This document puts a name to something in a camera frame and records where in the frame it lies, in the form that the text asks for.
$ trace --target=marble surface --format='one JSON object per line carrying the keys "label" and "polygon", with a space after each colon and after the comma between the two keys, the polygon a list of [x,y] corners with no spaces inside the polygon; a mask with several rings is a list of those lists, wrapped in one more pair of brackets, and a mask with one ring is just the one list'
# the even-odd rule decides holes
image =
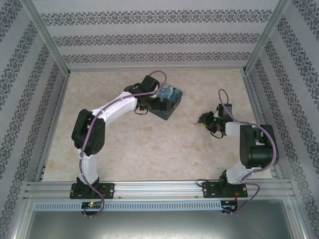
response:
{"label": "marble surface", "polygon": [[[96,109],[117,97],[126,86],[141,82],[149,71],[71,73],[43,180],[75,181],[79,158],[71,133],[82,109]],[[239,138],[213,138],[196,122],[214,111],[218,89],[224,88],[240,120],[254,121],[239,70],[166,71],[168,83],[183,91],[168,121],[148,113],[128,112],[106,129],[98,154],[100,180],[218,179],[239,160]],[[153,75],[163,82],[163,75]],[[271,178],[269,170],[253,175]]]}

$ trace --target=patterned wallpaper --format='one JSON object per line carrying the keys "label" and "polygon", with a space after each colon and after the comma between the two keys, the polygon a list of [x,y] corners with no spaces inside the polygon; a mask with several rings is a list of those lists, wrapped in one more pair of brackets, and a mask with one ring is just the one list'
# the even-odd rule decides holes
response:
{"label": "patterned wallpaper", "polygon": [[318,0],[291,1],[251,72],[310,238],[319,238],[318,20]]}
{"label": "patterned wallpaper", "polygon": [[18,0],[1,0],[0,239],[34,180],[65,77]]}
{"label": "patterned wallpaper", "polygon": [[245,66],[278,0],[36,0],[71,70]]}

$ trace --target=beige floor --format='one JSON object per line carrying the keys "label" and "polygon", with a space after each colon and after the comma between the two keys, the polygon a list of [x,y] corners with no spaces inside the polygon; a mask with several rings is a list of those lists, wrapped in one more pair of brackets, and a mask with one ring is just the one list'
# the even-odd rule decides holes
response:
{"label": "beige floor", "polygon": [[[71,140],[80,110],[96,109],[117,97],[126,86],[141,82],[146,71],[72,73],[59,117],[44,181],[74,181],[78,175],[76,148]],[[239,70],[166,71],[168,83],[183,91],[180,105],[164,121],[149,113],[128,112],[106,130],[99,153],[100,180],[217,179],[239,160],[239,138],[213,138],[196,125],[202,113],[219,103],[224,88],[240,120],[254,121]],[[160,73],[154,77],[163,82]],[[254,175],[271,178],[270,171]]]}

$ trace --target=purple cable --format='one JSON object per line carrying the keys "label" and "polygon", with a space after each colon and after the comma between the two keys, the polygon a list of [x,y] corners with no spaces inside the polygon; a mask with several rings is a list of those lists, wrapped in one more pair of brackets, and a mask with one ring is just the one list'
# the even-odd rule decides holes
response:
{"label": "purple cable", "polygon": [[[223,103],[223,100],[221,99],[221,95],[220,95],[220,92],[224,92],[225,95],[227,96],[227,100],[229,99],[228,97],[228,94],[227,92],[224,90],[224,89],[219,89],[218,90],[218,97],[219,97],[219,100],[220,100],[220,103],[221,105],[224,107],[225,111],[228,113],[228,115],[235,121],[235,122],[238,122],[238,123],[242,123],[242,124],[248,124],[248,125],[253,125],[253,126],[256,126],[258,129],[260,129],[266,136],[267,138],[269,139],[270,143],[271,143],[271,146],[273,148],[273,158],[270,162],[270,164],[262,169],[256,169],[252,172],[249,172],[247,173],[245,176],[243,176],[241,178],[241,181],[244,182],[244,180],[246,178],[248,178],[250,175],[252,175],[253,173],[256,173],[256,172],[262,172],[262,171],[265,171],[267,169],[269,169],[271,166],[273,166],[273,164],[275,163],[276,161],[276,157],[277,157],[277,152],[276,152],[276,145],[275,145],[275,142],[273,140],[273,138],[271,138],[270,134],[264,129],[262,128],[260,125],[256,124],[256,123],[250,123],[250,122],[246,122],[246,121],[239,121],[238,119],[236,119],[230,112],[229,110],[225,107],[225,104]],[[253,185],[253,186],[256,186],[257,187],[257,191],[255,192],[255,194],[240,208],[238,209],[237,211],[233,212],[233,214],[236,214],[238,212],[240,212],[243,208],[245,208],[248,203],[250,203],[256,196],[257,194],[259,193],[260,191],[260,186],[257,184],[257,183],[246,183],[246,185]]]}
{"label": "purple cable", "polygon": [[[135,97],[135,96],[153,95],[153,94],[158,93],[161,89],[163,89],[163,87],[166,85],[166,82],[167,82],[167,75],[165,74],[164,71],[153,71],[153,72],[150,73],[150,76],[151,76],[152,74],[156,73],[156,72],[162,73],[162,74],[164,75],[164,77],[165,77],[164,83],[163,83],[157,90],[150,91],[150,92],[145,92],[145,93],[138,93],[138,94],[134,94],[134,95],[128,95],[128,96],[124,96],[124,97],[122,97],[122,98],[118,98],[118,99],[116,99],[116,100],[110,102],[109,104],[107,104],[105,107],[103,107],[103,108],[96,114],[96,116],[92,119],[92,122],[91,122],[91,125],[90,125],[90,127],[89,127],[88,133],[86,134],[86,137],[85,137],[83,146],[82,146],[82,148],[81,148],[81,152],[80,152],[80,166],[79,166],[79,167],[80,167],[80,173],[81,173],[81,175],[82,175],[82,177],[83,177],[85,183],[86,183],[94,192],[96,192],[96,193],[101,197],[101,201],[102,201],[102,206],[101,206],[100,210],[99,210],[97,213],[95,213],[95,214],[93,214],[93,215],[90,215],[89,217],[91,217],[91,218],[92,218],[92,217],[96,217],[97,215],[99,215],[99,214],[102,212],[102,210],[104,209],[104,205],[105,205],[105,201],[104,201],[103,195],[102,195],[98,190],[96,190],[96,189],[89,183],[89,181],[86,179],[86,177],[85,177],[85,175],[84,175],[84,173],[83,173],[83,169],[82,169],[83,154],[84,154],[85,147],[86,147],[86,145],[87,145],[87,143],[88,143],[88,140],[89,140],[89,137],[90,137],[92,128],[93,128],[92,126],[94,125],[94,123],[95,123],[96,119],[98,118],[98,116],[99,116],[103,111],[105,111],[108,107],[110,107],[111,105],[115,104],[116,102],[121,101],[121,100],[124,100],[124,99],[127,99],[127,98],[130,98],[130,97]],[[85,211],[86,211],[86,208],[85,208],[84,211],[83,211],[83,214],[84,214],[84,216],[86,217],[86,216],[88,216],[88,215],[85,214]]]}

